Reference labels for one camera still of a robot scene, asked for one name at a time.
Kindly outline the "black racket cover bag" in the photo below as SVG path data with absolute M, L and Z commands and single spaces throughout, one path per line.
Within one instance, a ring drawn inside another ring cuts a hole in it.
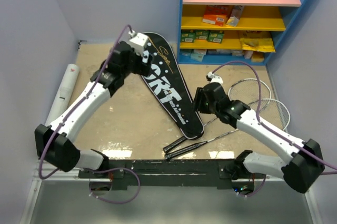
M 192 96 L 179 68 L 173 49 L 160 34 L 145 32 L 148 51 L 153 55 L 149 76 L 143 81 L 168 116 L 187 139 L 195 140 L 204 133 L 203 122 L 192 108 Z

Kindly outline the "white shuttlecock tube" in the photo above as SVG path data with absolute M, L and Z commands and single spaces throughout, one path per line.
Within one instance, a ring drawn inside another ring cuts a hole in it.
M 69 64 L 65 70 L 60 86 L 55 95 L 53 104 L 49 111 L 45 125 L 48 126 L 67 109 L 70 98 L 72 96 L 80 68 L 75 64 Z

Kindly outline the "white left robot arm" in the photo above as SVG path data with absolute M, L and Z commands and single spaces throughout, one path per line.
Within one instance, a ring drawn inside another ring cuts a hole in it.
M 98 178 L 109 172 L 107 157 L 95 150 L 81 151 L 74 141 L 78 133 L 95 113 L 124 85 L 131 74 L 149 76 L 152 56 L 151 42 L 142 46 L 121 41 L 111 49 L 109 57 L 90 78 L 87 86 L 74 103 L 49 125 L 40 124 L 34 131 L 37 155 L 64 172 L 74 168 L 90 169 Z

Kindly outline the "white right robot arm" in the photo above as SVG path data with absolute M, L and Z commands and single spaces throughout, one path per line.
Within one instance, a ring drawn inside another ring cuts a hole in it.
M 220 83 L 209 83 L 196 89 L 193 108 L 203 114 L 214 114 L 224 124 L 254 137 L 276 156 L 243 151 L 227 171 L 233 176 L 247 178 L 250 174 L 270 175 L 283 179 L 299 193 L 306 193 L 325 166 L 319 143 L 304 141 L 272 125 L 247 104 L 230 100 Z

